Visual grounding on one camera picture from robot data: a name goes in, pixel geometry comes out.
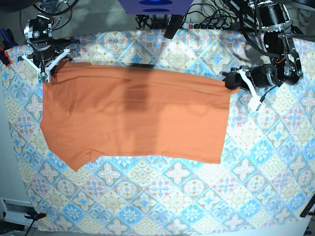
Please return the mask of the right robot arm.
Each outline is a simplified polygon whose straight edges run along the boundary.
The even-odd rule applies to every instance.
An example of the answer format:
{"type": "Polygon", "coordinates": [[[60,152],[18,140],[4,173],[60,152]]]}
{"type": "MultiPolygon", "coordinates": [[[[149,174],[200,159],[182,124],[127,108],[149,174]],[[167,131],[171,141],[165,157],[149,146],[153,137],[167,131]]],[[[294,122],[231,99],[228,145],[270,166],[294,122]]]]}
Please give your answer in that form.
{"type": "Polygon", "coordinates": [[[51,70],[60,60],[76,51],[70,48],[70,45],[80,43],[80,40],[73,37],[53,38],[53,33],[66,26],[72,19],[73,8],[77,3],[77,0],[71,4],[67,0],[40,0],[33,5],[38,15],[35,19],[28,20],[23,31],[33,53],[23,54],[18,60],[26,61],[36,71],[39,83],[50,82],[51,70]]]}

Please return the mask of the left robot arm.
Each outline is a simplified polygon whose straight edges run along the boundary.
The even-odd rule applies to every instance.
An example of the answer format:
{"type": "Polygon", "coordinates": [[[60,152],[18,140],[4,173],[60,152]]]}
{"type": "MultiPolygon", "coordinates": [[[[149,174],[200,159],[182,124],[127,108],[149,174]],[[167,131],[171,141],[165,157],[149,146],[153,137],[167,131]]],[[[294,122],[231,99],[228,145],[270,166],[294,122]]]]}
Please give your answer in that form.
{"type": "Polygon", "coordinates": [[[274,0],[226,0],[224,4],[238,17],[246,41],[270,59],[269,64],[249,69],[252,83],[257,88],[299,83],[303,72],[287,8],[274,0]]]}

